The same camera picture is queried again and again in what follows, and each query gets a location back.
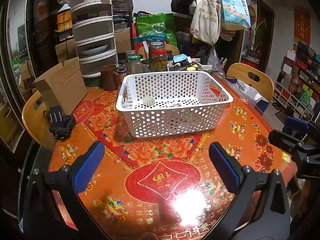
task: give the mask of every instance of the metal bolt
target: metal bolt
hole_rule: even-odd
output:
[[[40,170],[38,168],[35,168],[32,173],[37,175],[39,172],[40,172]]]
[[[274,172],[276,175],[280,175],[281,171],[279,171],[278,169],[274,169],[272,172]]]
[[[65,171],[65,172],[67,172],[67,171],[70,169],[70,166],[69,166],[69,165],[63,165],[63,166],[61,167],[61,169],[62,169],[63,171]]]
[[[242,170],[244,172],[249,173],[250,171],[252,171],[252,168],[249,165],[245,165],[245,166],[242,167]]]

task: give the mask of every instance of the dining table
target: dining table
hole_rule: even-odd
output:
[[[235,197],[210,161],[212,142],[219,142],[241,165],[255,171],[279,169],[285,184],[294,176],[295,163],[269,143],[271,127],[254,108],[254,100],[219,74],[213,77],[233,97],[215,128],[152,138],[131,135],[116,109],[119,90],[87,88],[73,111],[76,126],[70,138],[55,142],[48,171],[71,165],[94,141],[103,143],[104,157],[78,196],[112,239],[137,239],[144,232],[159,240],[204,237]],[[259,194],[254,193],[243,223],[253,213]],[[59,192],[53,190],[53,195],[65,223],[76,229]]]

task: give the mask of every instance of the red banner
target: red banner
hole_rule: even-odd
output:
[[[293,41],[304,41],[310,45],[310,13],[300,8],[294,9],[294,37]]]

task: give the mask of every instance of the white plastic basket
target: white plastic basket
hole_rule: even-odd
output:
[[[220,95],[212,92],[210,84]],[[144,106],[146,96],[153,96],[156,102]],[[141,138],[213,129],[232,101],[206,72],[153,72],[126,76],[116,108],[123,113],[130,133]]]

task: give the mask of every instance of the chair backrest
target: chair backrest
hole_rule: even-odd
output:
[[[22,110],[22,122],[31,137],[42,144],[49,131],[49,110],[41,101],[41,94],[36,91],[26,102]]]
[[[249,73],[253,73],[254,75],[258,76],[259,81],[253,80],[252,76],[254,78],[254,75],[249,75]],[[234,63],[228,69],[227,76],[240,79],[242,82],[255,88],[260,95],[262,95],[269,102],[272,100],[274,93],[273,81],[265,73],[243,63]]]
[[[172,55],[177,56],[180,55],[180,52],[178,50],[178,48],[174,45],[171,44],[166,44],[165,45],[165,49],[166,50],[171,50],[172,51]],[[144,47],[140,48],[137,55],[143,55],[143,58],[149,58],[149,54],[146,53],[146,51],[144,50]]]

